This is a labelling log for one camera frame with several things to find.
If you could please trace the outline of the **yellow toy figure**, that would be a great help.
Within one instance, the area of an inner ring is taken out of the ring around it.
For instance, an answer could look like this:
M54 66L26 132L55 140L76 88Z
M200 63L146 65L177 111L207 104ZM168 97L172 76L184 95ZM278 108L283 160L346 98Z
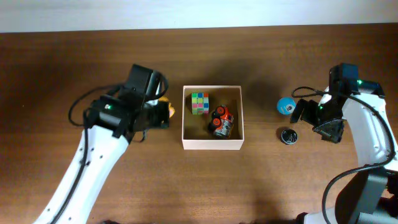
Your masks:
M166 102L168 104L169 118L171 118L175 114L175 108L172 106L170 100L167 97L162 96L162 97L159 98L159 101Z

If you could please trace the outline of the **colourful puzzle cube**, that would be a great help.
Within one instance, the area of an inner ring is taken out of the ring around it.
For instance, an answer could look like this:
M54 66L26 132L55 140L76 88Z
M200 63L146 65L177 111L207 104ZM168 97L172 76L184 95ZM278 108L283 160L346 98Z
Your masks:
M192 93L192 114L208 114L210 110L209 94L208 93Z

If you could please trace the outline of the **red toy monster truck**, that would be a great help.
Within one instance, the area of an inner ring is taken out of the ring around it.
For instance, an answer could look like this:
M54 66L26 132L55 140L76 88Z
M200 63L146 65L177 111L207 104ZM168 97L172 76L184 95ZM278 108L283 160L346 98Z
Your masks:
M217 138L228 139L234 126L234 116L226 105L218 106L211 114L209 132Z

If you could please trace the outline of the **white cardboard box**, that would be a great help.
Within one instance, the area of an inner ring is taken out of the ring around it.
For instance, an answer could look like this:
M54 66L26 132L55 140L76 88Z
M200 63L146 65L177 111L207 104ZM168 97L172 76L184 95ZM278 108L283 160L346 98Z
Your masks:
M226 105L234 116L229 139L218 139L208 131L211 115L192 114L192 94L207 93L210 110ZM240 86L186 85L182 97L182 144L185 150L240 150L244 142L242 89Z

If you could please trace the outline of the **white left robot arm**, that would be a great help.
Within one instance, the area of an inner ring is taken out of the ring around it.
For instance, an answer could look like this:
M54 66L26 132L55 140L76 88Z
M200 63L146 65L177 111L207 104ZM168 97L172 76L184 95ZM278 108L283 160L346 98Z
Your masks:
M80 143L54 195L36 223L86 223L103 185L136 133L169 127L168 80L134 64L124 83L105 92L83 111Z

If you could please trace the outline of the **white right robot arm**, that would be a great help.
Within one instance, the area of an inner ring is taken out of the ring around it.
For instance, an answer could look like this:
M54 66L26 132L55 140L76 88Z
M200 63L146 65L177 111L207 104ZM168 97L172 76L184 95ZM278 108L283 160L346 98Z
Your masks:
M326 186L322 209L301 213L296 223L397 223L397 142L378 82L358 77L358 67L341 63L330 69L323 91L296 95L291 123L302 120L326 141L339 143L344 124L352 132L358 167Z

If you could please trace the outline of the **blue egg-shaped toy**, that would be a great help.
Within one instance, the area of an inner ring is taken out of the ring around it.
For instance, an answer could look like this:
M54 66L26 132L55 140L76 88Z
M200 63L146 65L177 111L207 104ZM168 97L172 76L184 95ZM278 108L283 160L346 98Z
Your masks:
M293 113L296 103L292 98L284 97L277 102L277 110L282 115L290 115Z

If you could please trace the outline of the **black round wheel toy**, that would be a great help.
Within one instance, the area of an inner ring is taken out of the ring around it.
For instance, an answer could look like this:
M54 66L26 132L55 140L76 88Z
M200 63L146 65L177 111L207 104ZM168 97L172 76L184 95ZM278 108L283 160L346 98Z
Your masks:
M280 134L280 140L286 145L292 145L297 142L298 134L293 129L284 129Z

